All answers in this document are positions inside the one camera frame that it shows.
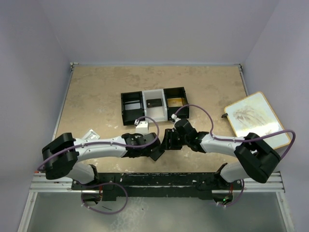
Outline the black and white organizer tray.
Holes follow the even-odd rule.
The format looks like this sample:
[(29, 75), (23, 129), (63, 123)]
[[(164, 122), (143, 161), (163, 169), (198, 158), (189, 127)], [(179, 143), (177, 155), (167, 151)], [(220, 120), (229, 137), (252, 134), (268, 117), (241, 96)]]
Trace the black and white organizer tray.
[(123, 125), (131, 126), (141, 116), (149, 116), (156, 122), (169, 121), (177, 111), (179, 118), (189, 118), (189, 108), (181, 108), (187, 104), (184, 87), (121, 93)]

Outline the clear plastic card sleeve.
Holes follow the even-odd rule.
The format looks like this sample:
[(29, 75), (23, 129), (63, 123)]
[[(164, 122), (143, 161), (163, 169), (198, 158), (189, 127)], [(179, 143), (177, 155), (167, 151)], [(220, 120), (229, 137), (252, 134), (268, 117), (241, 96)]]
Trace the clear plastic card sleeve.
[(90, 129), (83, 137), (83, 140), (98, 140), (100, 136), (93, 130)]

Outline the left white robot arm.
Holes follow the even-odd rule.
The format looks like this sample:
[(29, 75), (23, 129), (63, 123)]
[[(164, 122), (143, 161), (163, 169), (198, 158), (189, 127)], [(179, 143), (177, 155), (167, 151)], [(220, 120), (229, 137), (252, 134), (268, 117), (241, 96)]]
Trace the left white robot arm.
[(48, 180), (68, 177), (83, 185), (98, 182), (95, 165), (85, 165), (84, 160), (105, 157), (150, 157), (157, 161), (164, 153), (158, 136), (125, 133), (111, 139), (78, 139), (64, 133), (42, 149), (43, 170)]

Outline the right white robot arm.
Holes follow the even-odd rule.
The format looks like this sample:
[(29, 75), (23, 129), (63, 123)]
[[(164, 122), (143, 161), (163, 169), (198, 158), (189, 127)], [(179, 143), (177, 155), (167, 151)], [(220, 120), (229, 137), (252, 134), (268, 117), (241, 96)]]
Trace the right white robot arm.
[(265, 183), (281, 161), (280, 155), (255, 133), (235, 139), (226, 136), (215, 138), (209, 132), (197, 131), (187, 119), (179, 119), (172, 129), (165, 130), (161, 146), (164, 150), (181, 150), (186, 146), (194, 152), (237, 158), (238, 161), (225, 163), (215, 172), (216, 179), (222, 183), (245, 178)]

